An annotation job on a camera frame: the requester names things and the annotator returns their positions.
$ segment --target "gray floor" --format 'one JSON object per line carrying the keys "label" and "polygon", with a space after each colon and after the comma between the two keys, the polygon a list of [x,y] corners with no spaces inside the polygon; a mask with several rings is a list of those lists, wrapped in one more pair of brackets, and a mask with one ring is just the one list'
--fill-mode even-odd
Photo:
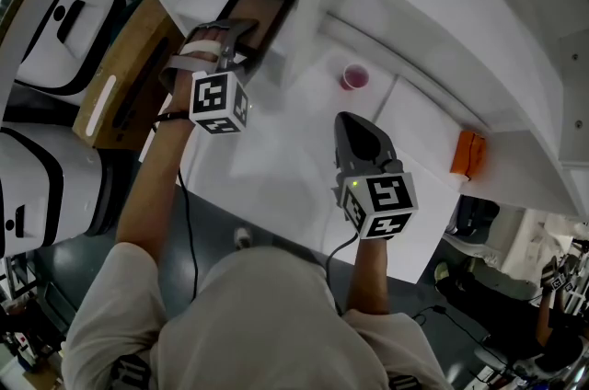
{"label": "gray floor", "polygon": [[[243,224],[235,216],[190,195],[191,222],[195,236],[195,250],[200,278],[212,265],[234,250],[234,229]],[[252,227],[257,245],[269,245],[276,237]],[[179,188],[176,193],[170,238],[160,267],[160,287],[167,313],[170,317],[180,314],[190,302],[193,266],[186,226],[184,202]],[[78,307],[90,284],[98,273],[104,258],[114,243],[114,229],[105,235],[79,236],[53,247],[37,250],[36,263],[74,307]],[[389,300],[395,312],[415,315],[427,306],[442,304],[463,327],[477,338],[485,336],[484,330],[465,315],[447,304],[445,298],[433,287],[433,269],[441,259],[458,264],[464,258],[445,241],[441,241],[417,284],[389,279]],[[338,260],[332,262],[332,287],[336,300],[343,304],[348,290],[352,266]],[[63,311],[70,318],[73,311]],[[464,333],[449,322],[448,318],[431,311],[426,312],[423,330],[430,340],[446,376],[455,388],[464,388],[472,379],[469,371],[477,373],[482,366],[474,357],[476,345]]]}

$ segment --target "black cable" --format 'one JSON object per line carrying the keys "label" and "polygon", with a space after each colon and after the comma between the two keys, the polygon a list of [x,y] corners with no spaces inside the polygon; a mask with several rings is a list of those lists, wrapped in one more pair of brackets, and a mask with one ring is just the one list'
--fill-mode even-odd
{"label": "black cable", "polygon": [[472,372],[470,369],[467,369],[467,372],[470,373],[470,375],[472,375],[474,378],[476,378],[479,382],[481,382],[482,384],[485,385],[491,385],[489,382],[486,382],[484,380],[479,379],[479,376],[476,375],[474,372]]}
{"label": "black cable", "polygon": [[[423,321],[420,323],[419,321],[417,321],[417,318],[423,318]],[[416,315],[413,317],[413,319],[415,320],[415,323],[417,323],[420,327],[422,327],[423,325],[425,325],[427,323],[427,316],[426,315]]]}
{"label": "black cable", "polygon": [[534,302],[535,300],[537,300],[538,298],[540,298],[542,295],[544,295],[544,293],[541,293],[539,296],[531,298],[529,300],[526,300],[527,302]]}
{"label": "black cable", "polygon": [[[325,279],[326,279],[326,282],[328,283],[328,287],[329,287],[329,290],[330,291],[331,291],[331,274],[330,274],[330,271],[329,271],[329,264],[331,263],[331,260],[333,259],[333,257],[338,253],[338,251],[341,251],[345,247],[348,247],[349,245],[351,245],[354,241],[356,241],[356,238],[357,237],[358,237],[358,234],[357,233],[354,233],[352,238],[350,238],[345,243],[342,243],[341,245],[339,245],[338,247],[336,247],[331,252],[331,254],[328,256],[327,260],[325,261],[325,275],[326,275]],[[333,301],[335,302],[335,307],[336,307],[336,309],[338,311],[338,315],[341,316],[342,315],[341,308],[338,305],[338,301],[335,300],[335,297],[333,298]]]}
{"label": "black cable", "polygon": [[[154,133],[157,133],[157,127],[154,125],[151,126],[151,129]],[[182,178],[182,173],[178,170],[178,179],[180,181],[180,187],[182,188],[182,193],[184,194],[184,208],[186,212],[186,225],[188,226],[188,238],[191,244],[191,255],[192,255],[192,264],[194,264],[194,283],[192,284],[192,299],[191,302],[196,298],[196,287],[199,280],[199,265],[196,262],[196,255],[194,254],[194,235],[192,234],[192,223],[191,223],[191,201],[188,195],[188,190],[184,185],[184,179]]]}
{"label": "black cable", "polygon": [[452,323],[454,323],[454,325],[456,327],[458,327],[459,329],[461,329],[462,331],[464,331],[468,335],[469,338],[471,338],[474,342],[476,342],[479,346],[481,346],[484,350],[486,350],[497,361],[499,361],[501,364],[503,364],[505,366],[505,369],[506,370],[511,371],[515,375],[517,375],[519,378],[526,380],[526,378],[527,378],[526,376],[520,375],[519,373],[517,373],[515,371],[515,369],[510,364],[508,364],[507,362],[505,362],[503,359],[500,359],[499,356],[497,356],[497,354],[495,354],[492,350],[490,350],[489,348],[487,348],[487,346],[485,346],[480,340],[478,340],[474,336],[472,336],[467,329],[465,329],[464,327],[462,327],[461,325],[459,325],[457,323],[457,321],[445,311],[445,308],[443,306],[441,306],[441,305],[434,305],[434,306],[428,306],[426,308],[423,308],[423,310],[421,310],[420,312],[418,312],[417,315],[415,315],[413,317],[413,319],[415,319],[415,317],[417,317],[419,315],[425,317],[425,315],[422,315],[422,313],[425,312],[425,311],[427,311],[427,310],[434,310],[435,313],[437,313],[438,315],[444,315],[444,316],[446,316]]}

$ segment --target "orange object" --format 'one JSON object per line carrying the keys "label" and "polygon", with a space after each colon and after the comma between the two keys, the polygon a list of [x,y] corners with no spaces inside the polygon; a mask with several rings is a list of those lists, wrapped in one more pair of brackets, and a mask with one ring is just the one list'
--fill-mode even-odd
{"label": "orange object", "polygon": [[462,131],[458,138],[450,172],[462,174],[468,179],[473,178],[485,161],[486,151],[487,142],[482,136],[474,132]]}

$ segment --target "pink cup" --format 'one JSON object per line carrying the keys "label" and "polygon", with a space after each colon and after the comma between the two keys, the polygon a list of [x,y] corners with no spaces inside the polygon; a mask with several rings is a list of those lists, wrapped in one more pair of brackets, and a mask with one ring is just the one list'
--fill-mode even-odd
{"label": "pink cup", "polygon": [[360,89],[368,84],[368,71],[360,64],[348,64],[341,75],[340,86],[346,91]]}

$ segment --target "person in background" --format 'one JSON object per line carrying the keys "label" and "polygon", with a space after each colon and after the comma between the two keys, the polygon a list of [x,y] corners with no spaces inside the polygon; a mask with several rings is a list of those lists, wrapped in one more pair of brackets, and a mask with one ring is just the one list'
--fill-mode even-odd
{"label": "person in background", "polygon": [[[225,33],[200,30],[194,39],[223,41]],[[167,110],[188,110],[190,99],[191,74],[179,72]],[[360,242],[343,316],[321,267],[281,249],[253,247],[216,264],[188,309],[166,319],[157,266],[193,128],[189,120],[159,124],[116,245],[67,335],[65,387],[452,388],[419,325],[390,314],[382,239]]]}
{"label": "person in background", "polygon": [[574,363],[583,353],[589,328],[580,316],[563,313],[562,290],[556,309],[550,308],[553,290],[549,283],[556,272],[556,258],[544,268],[542,298],[538,307],[516,300],[477,282],[467,266],[450,274],[442,262],[435,269],[435,287],[447,301],[477,321],[490,333],[488,346],[500,350],[512,364],[535,358],[537,366],[554,373]]}

